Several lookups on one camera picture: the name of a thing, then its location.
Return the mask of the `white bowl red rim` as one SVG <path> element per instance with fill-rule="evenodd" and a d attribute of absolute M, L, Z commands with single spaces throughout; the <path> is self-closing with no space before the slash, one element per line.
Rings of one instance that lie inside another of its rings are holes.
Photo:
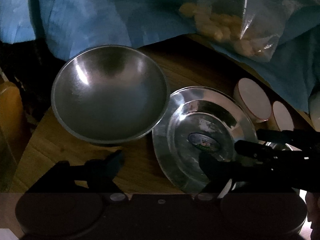
<path fill-rule="evenodd" d="M 242 78 L 234 89 L 234 100 L 242 107 L 253 123 L 267 121 L 271 104 L 264 90 L 253 80 Z"/>
<path fill-rule="evenodd" d="M 267 121 L 268 129 L 274 131 L 293 131 L 294 124 L 287 108 L 280 102 L 275 101 L 272 105 L 272 113 Z"/>

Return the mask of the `steel plate with sticker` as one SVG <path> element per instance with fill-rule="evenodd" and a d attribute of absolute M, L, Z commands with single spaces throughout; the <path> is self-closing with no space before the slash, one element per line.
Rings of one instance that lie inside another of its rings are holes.
<path fill-rule="evenodd" d="M 219 161 L 236 158 L 239 140 L 258 142 L 248 115 L 234 99 L 209 87 L 190 86 L 173 92 L 161 121 L 152 130 L 158 163 L 184 193 L 200 192 L 208 178 L 199 166 L 206 151 Z"/>

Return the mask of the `matte steel bowl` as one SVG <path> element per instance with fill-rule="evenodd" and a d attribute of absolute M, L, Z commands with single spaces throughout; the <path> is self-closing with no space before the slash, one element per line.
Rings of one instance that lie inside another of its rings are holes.
<path fill-rule="evenodd" d="M 69 59 L 51 92 L 52 110 L 71 135 L 116 145 L 148 134 L 163 117 L 170 88 L 161 67 L 126 46 L 98 46 Z"/>

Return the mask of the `wooden chair back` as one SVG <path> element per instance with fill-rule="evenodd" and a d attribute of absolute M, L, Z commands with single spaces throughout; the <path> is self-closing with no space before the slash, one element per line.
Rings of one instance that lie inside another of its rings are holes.
<path fill-rule="evenodd" d="M 12 82 L 1 84 L 1 150 L 4 149 L 16 163 L 25 149 L 22 99 Z"/>

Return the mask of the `clear bag of snacks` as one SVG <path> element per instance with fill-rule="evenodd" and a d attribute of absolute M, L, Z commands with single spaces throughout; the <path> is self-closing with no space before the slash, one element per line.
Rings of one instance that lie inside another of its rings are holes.
<path fill-rule="evenodd" d="M 241 56 L 268 62 L 292 14 L 284 1 L 195 0 L 179 11 L 194 20 L 199 34 Z"/>

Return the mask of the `blue cloth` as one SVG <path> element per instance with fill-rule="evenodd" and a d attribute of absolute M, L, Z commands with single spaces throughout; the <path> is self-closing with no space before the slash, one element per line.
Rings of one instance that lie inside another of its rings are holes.
<path fill-rule="evenodd" d="M 193 2 L 238 16 L 240 34 L 256 32 L 262 56 L 219 52 L 255 69 L 293 107 L 308 111 L 319 80 L 319 0 L 1 0 L 1 41 L 43 38 L 55 57 L 67 60 L 102 44 L 139 48 L 196 31 L 179 12 Z"/>

